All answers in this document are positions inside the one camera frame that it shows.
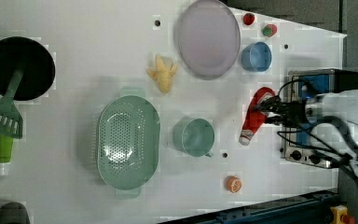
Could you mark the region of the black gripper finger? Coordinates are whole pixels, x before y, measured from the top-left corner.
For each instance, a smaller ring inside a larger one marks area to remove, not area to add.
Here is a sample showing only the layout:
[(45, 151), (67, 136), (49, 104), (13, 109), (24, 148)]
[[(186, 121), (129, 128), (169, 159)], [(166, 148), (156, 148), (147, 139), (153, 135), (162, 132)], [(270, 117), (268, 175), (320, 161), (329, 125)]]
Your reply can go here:
[(280, 116), (268, 117), (265, 120), (266, 124), (274, 124), (274, 125), (281, 125), (282, 118)]
[(253, 110), (260, 112), (275, 112), (279, 109), (280, 105), (281, 98), (279, 96), (272, 96), (255, 105)]

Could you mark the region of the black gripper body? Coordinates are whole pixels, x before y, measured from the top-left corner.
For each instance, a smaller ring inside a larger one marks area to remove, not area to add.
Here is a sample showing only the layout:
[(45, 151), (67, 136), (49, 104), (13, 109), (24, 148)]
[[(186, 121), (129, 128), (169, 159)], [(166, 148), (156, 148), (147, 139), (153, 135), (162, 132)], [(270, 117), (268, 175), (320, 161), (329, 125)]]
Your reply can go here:
[(299, 127), (307, 122), (305, 106), (300, 102), (281, 103), (277, 114), (281, 117), (284, 127)]

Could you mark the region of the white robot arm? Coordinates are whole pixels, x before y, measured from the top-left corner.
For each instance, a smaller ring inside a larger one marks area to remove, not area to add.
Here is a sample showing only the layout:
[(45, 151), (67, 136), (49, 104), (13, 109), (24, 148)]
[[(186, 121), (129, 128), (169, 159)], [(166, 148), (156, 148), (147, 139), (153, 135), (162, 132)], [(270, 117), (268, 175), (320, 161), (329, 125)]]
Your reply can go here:
[(331, 123), (337, 128), (351, 150), (352, 134), (347, 126), (358, 128), (358, 90), (340, 93), (317, 94), (302, 102), (285, 103), (279, 96), (273, 96), (256, 105), (252, 111), (272, 112), (272, 123), (282, 124), (286, 128), (299, 128), (302, 124)]

